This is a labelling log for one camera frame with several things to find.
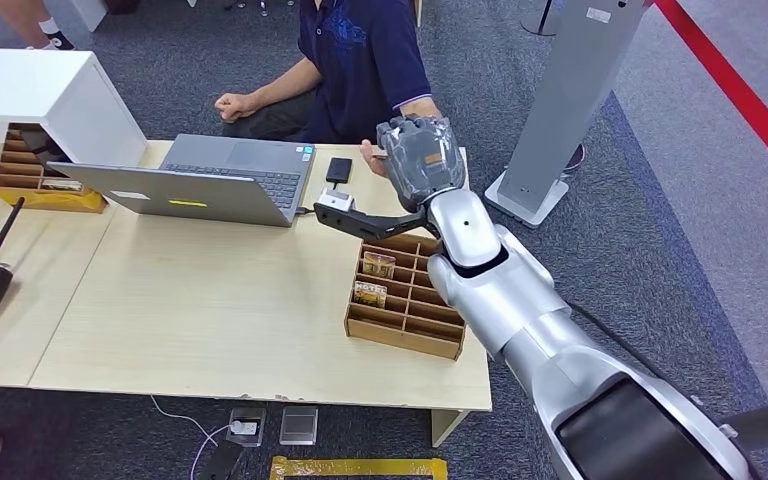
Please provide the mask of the person's left hand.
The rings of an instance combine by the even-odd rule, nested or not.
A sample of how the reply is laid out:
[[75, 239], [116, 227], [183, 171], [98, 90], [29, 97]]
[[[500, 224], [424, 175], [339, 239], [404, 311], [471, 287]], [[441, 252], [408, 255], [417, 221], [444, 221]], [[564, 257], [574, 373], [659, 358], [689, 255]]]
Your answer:
[[383, 150], [377, 145], [373, 145], [368, 139], [364, 139], [359, 146], [359, 151], [369, 169], [374, 174], [383, 178], [388, 177], [387, 168], [382, 157], [384, 154]]

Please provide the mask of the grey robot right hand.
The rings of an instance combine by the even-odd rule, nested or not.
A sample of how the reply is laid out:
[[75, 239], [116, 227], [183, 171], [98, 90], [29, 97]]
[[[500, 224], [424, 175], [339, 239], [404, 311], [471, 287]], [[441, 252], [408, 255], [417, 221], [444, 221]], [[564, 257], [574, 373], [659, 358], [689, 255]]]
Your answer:
[[466, 183], [466, 163], [446, 117], [410, 114], [376, 126], [384, 168], [401, 206], [410, 213], [429, 198]]

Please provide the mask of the person's right hand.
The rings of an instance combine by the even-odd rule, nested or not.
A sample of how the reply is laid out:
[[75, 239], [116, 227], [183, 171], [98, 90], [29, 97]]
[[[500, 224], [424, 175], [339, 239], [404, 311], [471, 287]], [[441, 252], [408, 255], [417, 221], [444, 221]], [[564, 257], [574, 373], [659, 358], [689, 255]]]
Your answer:
[[221, 120], [225, 123], [234, 123], [256, 113], [260, 108], [260, 102], [253, 93], [225, 93], [214, 104]]

